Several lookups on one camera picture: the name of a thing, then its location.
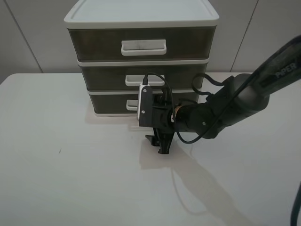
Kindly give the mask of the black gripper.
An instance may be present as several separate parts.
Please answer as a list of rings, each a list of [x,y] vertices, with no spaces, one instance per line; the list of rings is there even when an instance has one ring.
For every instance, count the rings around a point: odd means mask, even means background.
[[[172,96],[168,90],[153,95],[152,128],[153,135],[146,135],[152,146],[158,146],[159,154],[169,154],[174,138],[174,123],[172,122],[173,110]]]

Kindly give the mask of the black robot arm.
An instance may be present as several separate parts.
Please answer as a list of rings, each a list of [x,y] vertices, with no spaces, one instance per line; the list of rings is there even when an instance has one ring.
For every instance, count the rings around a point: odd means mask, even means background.
[[[195,133],[197,139],[214,139],[226,127],[232,126],[262,110],[271,94],[301,78],[301,38],[297,36],[270,56],[253,73],[241,73],[218,82],[206,73],[204,78],[220,89],[216,93],[203,92],[193,87],[204,103],[183,99],[174,102],[170,86],[162,93],[153,94],[146,74],[139,91],[138,121],[140,127],[153,129],[147,139],[168,154],[174,135]]]

